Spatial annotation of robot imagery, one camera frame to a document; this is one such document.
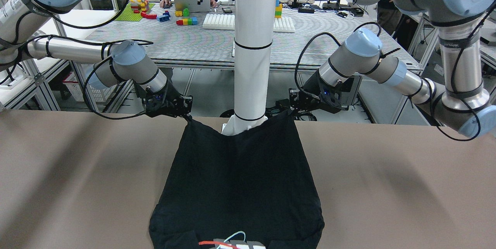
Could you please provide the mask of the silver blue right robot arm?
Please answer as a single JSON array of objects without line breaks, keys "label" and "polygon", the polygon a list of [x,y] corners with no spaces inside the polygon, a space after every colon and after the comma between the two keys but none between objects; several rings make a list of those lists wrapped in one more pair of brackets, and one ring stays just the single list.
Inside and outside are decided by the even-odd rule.
[{"label": "silver blue right robot arm", "polygon": [[148,41],[126,39],[104,43],[45,35],[39,29],[57,14],[68,13],[82,0],[9,0],[1,9],[1,70],[44,57],[90,63],[82,92],[133,80],[144,89],[144,115],[188,118],[193,99],[174,88],[147,56]]}]

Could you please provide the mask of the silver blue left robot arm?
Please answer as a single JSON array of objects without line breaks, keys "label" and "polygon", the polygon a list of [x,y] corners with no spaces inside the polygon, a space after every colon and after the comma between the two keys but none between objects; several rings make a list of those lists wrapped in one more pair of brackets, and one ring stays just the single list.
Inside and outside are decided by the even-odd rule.
[{"label": "silver blue left robot arm", "polygon": [[[369,5],[379,0],[351,0]],[[337,49],[303,84],[289,90],[296,111],[321,109],[337,113],[345,107],[347,80],[365,76],[405,96],[441,125],[452,128],[464,141],[495,129],[495,105],[484,87],[480,52],[481,26],[495,8],[495,0],[393,0],[403,15],[427,16],[436,31],[444,83],[421,76],[421,67],[386,50],[380,32],[359,25],[338,43]]]}]

